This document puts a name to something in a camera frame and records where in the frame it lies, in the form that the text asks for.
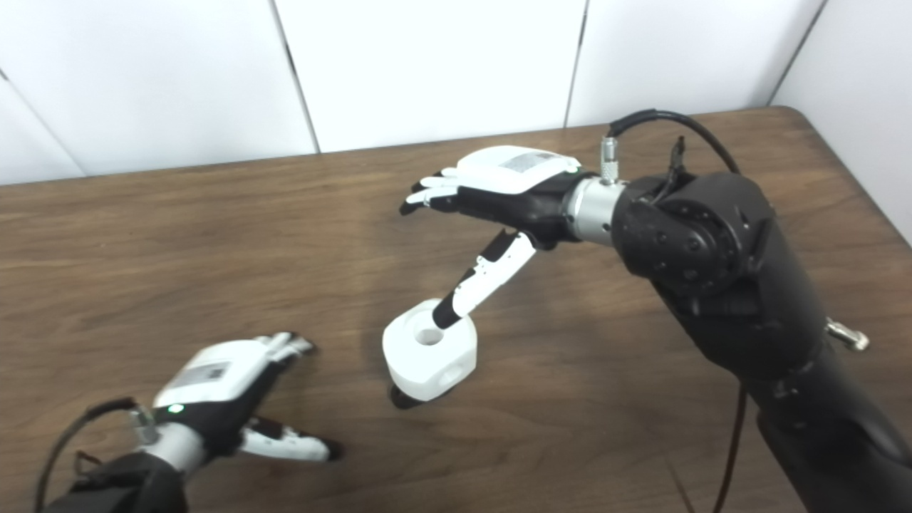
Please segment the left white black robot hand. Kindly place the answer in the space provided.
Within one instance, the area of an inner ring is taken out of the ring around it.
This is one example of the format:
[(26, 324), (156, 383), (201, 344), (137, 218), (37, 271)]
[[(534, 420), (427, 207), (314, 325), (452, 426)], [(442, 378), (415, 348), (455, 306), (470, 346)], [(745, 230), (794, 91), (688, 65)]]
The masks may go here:
[(157, 440), (143, 450), (185, 475), (237, 452), (271, 459), (330, 462), (339, 442), (258, 415), (278, 379), (312, 342), (294, 332), (203, 348), (153, 400)]

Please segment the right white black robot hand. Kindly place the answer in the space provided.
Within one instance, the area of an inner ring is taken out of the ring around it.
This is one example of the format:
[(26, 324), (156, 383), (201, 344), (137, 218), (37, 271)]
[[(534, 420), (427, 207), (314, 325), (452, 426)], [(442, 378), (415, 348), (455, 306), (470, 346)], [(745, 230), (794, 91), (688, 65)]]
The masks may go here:
[(431, 311), (446, 331), (469, 316), (540, 251), (576, 242), (569, 204), (595, 175), (572, 157), (550, 150), (493, 146), (466, 155), (456, 165), (421, 178), (398, 213), (420, 209), (461, 214), (501, 225), (501, 231)]

